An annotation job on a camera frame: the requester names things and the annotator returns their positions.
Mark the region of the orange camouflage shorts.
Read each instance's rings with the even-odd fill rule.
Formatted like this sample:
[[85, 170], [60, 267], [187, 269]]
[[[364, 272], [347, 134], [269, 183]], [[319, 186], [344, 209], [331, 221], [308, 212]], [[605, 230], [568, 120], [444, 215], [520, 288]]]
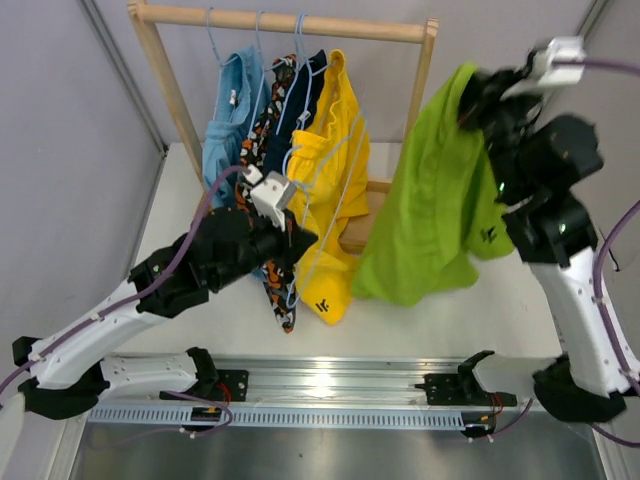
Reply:
[[[288, 54], [273, 61], [275, 80], [271, 86], [267, 85], [266, 75], [260, 76], [256, 105], [253, 107], [249, 132], [241, 144], [239, 160], [242, 166], [253, 165], [263, 175], [267, 174], [269, 135], [281, 117], [296, 66], [296, 55]], [[296, 322], [296, 311], [294, 307], [285, 305], [285, 290], [293, 280], [293, 274], [276, 261], [268, 261], [260, 268], [260, 278], [279, 327], [285, 333], [291, 333]]]

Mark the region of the lime green shorts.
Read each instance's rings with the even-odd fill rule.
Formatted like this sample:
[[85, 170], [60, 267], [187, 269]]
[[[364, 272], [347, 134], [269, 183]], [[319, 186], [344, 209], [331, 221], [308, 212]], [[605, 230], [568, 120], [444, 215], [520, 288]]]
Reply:
[[458, 125], [462, 95], [478, 71], [460, 65], [419, 113], [359, 257], [355, 297], [413, 306], [473, 286], [474, 259], [513, 252], [483, 134]]

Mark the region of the navy blue shorts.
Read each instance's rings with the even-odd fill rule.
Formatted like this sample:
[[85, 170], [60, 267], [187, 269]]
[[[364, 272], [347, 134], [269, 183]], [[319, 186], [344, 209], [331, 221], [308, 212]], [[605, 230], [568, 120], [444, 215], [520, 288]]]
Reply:
[[303, 66], [298, 74], [292, 93], [285, 97], [286, 108], [281, 119], [274, 122], [266, 143], [266, 158], [263, 166], [267, 173], [282, 172], [286, 153], [291, 148], [292, 135], [295, 130], [305, 130], [313, 122], [317, 112], [317, 102], [324, 88], [322, 70], [328, 66], [324, 49], [319, 50], [309, 59], [310, 69]]

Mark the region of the blue hanger of camouflage shorts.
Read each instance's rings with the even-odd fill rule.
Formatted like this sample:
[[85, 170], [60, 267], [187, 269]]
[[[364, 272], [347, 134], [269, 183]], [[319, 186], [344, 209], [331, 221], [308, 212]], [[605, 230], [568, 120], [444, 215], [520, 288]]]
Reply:
[[249, 133], [252, 132], [253, 127], [255, 126], [256, 123], [256, 119], [260, 110], [260, 107], [262, 105], [261, 103], [261, 99], [262, 99], [262, 94], [264, 93], [264, 88], [266, 87], [266, 73], [268, 71], [275, 71], [277, 68], [290, 63], [289, 60], [284, 59], [284, 60], [279, 60], [276, 61], [270, 68], [267, 68], [265, 65], [265, 61], [264, 61], [264, 55], [263, 55], [263, 49], [262, 49], [262, 44], [261, 44], [261, 37], [260, 37], [260, 23], [261, 23], [261, 19], [262, 16], [266, 13], [265, 10], [260, 10], [256, 13], [256, 20], [255, 20], [255, 25], [254, 25], [254, 30], [255, 30], [255, 40], [256, 40], [256, 52], [258, 55], [258, 64], [260, 67], [260, 79], [258, 82], [258, 93], [256, 96], [256, 101], [255, 101], [255, 105], [252, 111], [252, 117], [251, 117], [251, 123], [250, 123], [250, 131]]

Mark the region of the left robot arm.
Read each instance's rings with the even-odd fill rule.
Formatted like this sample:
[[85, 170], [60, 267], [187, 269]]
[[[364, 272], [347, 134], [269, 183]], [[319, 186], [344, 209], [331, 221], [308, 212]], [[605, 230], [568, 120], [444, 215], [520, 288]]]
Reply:
[[65, 420], [109, 398], [220, 399], [220, 376], [204, 348], [151, 357], [115, 351], [141, 332], [207, 303], [268, 261], [292, 265], [317, 240], [291, 211], [285, 211], [282, 226], [234, 208], [204, 215], [61, 332], [13, 342], [14, 363], [29, 374], [18, 387], [26, 411]]

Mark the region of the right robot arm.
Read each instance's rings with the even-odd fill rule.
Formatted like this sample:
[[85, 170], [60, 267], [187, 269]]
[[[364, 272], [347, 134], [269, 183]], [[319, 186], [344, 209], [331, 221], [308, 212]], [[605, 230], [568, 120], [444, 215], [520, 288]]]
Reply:
[[573, 186], [603, 167], [594, 126], [559, 115], [538, 126], [542, 97], [517, 92], [521, 70], [474, 73], [461, 96], [458, 124], [485, 140], [503, 222], [522, 262], [542, 287], [562, 352], [509, 357], [491, 350], [460, 367], [458, 395], [479, 403], [491, 392], [536, 399], [567, 423], [604, 423], [625, 411], [639, 363], [606, 311], [598, 236]]

